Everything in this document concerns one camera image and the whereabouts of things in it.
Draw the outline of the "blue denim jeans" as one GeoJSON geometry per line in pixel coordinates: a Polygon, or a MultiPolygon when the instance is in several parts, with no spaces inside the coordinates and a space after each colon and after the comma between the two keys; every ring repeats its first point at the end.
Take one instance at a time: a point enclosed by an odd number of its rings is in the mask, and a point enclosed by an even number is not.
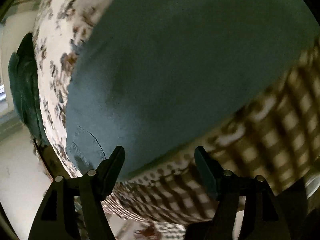
{"type": "Polygon", "coordinates": [[[87,172],[123,146],[127,179],[249,102],[318,33],[303,0],[114,0],[68,86],[67,155],[87,172]]]}

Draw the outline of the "brown checkered bed sheet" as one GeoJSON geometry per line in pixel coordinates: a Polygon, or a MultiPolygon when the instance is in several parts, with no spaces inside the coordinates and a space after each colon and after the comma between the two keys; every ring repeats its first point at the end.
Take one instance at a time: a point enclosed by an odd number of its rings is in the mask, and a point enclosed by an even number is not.
{"type": "Polygon", "coordinates": [[[200,184],[194,151],[202,145],[239,176],[264,176],[275,194],[302,178],[319,159],[319,39],[299,62],[230,119],[173,156],[115,185],[102,203],[122,219],[172,226],[204,222],[217,202],[200,184]]]}

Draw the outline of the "dark teal folded garment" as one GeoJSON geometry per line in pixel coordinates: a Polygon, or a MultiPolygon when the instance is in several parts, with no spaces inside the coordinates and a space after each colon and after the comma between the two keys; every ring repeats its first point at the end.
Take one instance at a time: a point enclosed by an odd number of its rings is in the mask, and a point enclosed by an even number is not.
{"type": "Polygon", "coordinates": [[[41,145],[49,146],[40,109],[32,33],[27,33],[18,50],[12,53],[8,63],[8,73],[14,108],[21,122],[41,145]]]}

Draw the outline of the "floral white bed blanket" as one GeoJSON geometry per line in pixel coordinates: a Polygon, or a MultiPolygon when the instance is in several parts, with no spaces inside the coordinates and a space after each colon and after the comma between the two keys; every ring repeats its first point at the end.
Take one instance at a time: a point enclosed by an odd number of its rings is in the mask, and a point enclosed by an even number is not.
{"type": "Polygon", "coordinates": [[[46,136],[71,177],[81,175],[66,154],[68,86],[80,50],[113,0],[42,0],[33,45],[46,136]]]}

